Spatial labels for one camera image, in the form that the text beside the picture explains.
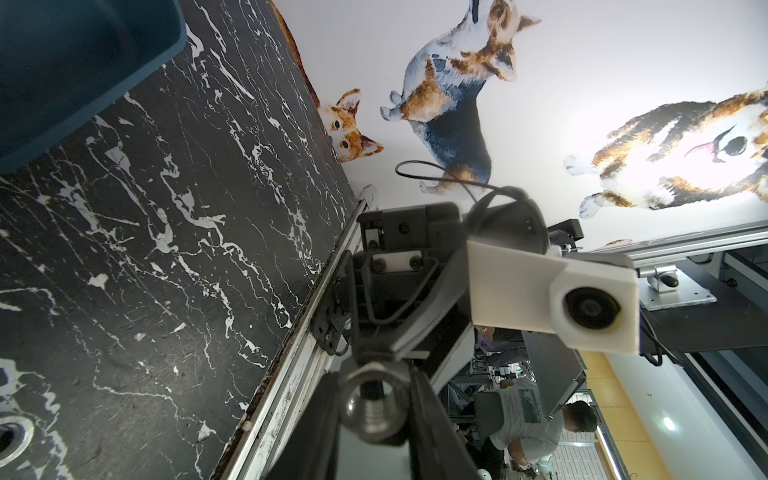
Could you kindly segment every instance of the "camera lens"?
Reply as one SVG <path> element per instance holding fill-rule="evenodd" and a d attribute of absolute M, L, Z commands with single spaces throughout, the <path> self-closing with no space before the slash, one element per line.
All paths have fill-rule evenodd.
<path fill-rule="evenodd" d="M 621 311 L 618 302 L 603 290 L 583 286 L 565 295 L 565 305 L 571 318 L 590 330 L 607 328 Z"/>

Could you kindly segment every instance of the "white wall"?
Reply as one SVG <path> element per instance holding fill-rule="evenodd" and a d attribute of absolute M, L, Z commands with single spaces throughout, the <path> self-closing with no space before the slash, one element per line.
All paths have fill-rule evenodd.
<path fill-rule="evenodd" d="M 606 356 L 677 480 L 765 479 L 682 368 L 668 361 L 654 367 L 639 356 Z M 672 420 L 674 431 L 664 426 L 664 418 Z"/>
<path fill-rule="evenodd" d="M 319 98 L 335 103 L 362 90 L 360 131 L 384 151 L 345 163 L 353 189 L 375 184 L 381 207 L 445 197 L 422 194 L 397 177 L 403 160 L 432 156 L 406 121 L 384 121 L 379 107 L 402 90 L 412 56 L 454 28 L 468 0 L 275 0 Z M 569 154 L 591 156 L 608 132 L 662 104 L 723 101 L 768 81 L 768 2 L 764 0 L 517 0 L 541 24 L 515 37 L 517 80 L 491 78 L 478 96 L 493 160 L 491 182 L 525 188 L 552 224 L 578 218 L 595 176 L 572 177 Z M 424 170 L 439 174 L 437 170 Z M 456 198 L 468 204 L 459 191 Z M 584 247 L 667 237 L 768 217 L 754 194 L 665 210 L 603 208 L 582 221 Z"/>

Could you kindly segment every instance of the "metal bracket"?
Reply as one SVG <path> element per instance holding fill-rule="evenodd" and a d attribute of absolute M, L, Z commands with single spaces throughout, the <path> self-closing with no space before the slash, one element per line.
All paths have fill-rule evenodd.
<path fill-rule="evenodd" d="M 709 290 L 696 283 L 682 270 L 676 269 L 674 273 L 678 285 L 669 289 L 662 288 L 666 291 L 661 292 L 651 284 L 651 279 L 654 279 L 657 287 L 659 286 L 657 277 L 652 276 L 645 280 L 640 278 L 640 303 L 643 308 L 652 312 L 676 306 L 702 305 L 717 301 Z"/>

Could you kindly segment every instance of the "metal bolt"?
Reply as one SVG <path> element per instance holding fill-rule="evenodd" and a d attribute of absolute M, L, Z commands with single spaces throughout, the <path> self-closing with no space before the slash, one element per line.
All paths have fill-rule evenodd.
<path fill-rule="evenodd" d="M 422 262 L 422 258 L 419 257 L 418 255 L 414 255 L 413 257 L 411 257 L 411 260 L 409 261 L 409 265 L 414 270 L 422 269 L 422 265 L 423 264 L 424 264 L 424 262 Z"/>
<path fill-rule="evenodd" d="M 384 273 L 386 270 L 386 261 L 383 258 L 377 258 L 371 263 L 371 271 L 374 273 Z"/>

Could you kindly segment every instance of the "black marble table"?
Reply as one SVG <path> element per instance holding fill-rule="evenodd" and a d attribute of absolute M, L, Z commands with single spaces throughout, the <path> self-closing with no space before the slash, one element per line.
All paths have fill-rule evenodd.
<path fill-rule="evenodd" d="M 353 193 L 268 0 L 181 0 L 184 51 L 0 177 L 3 479 L 207 479 Z"/>

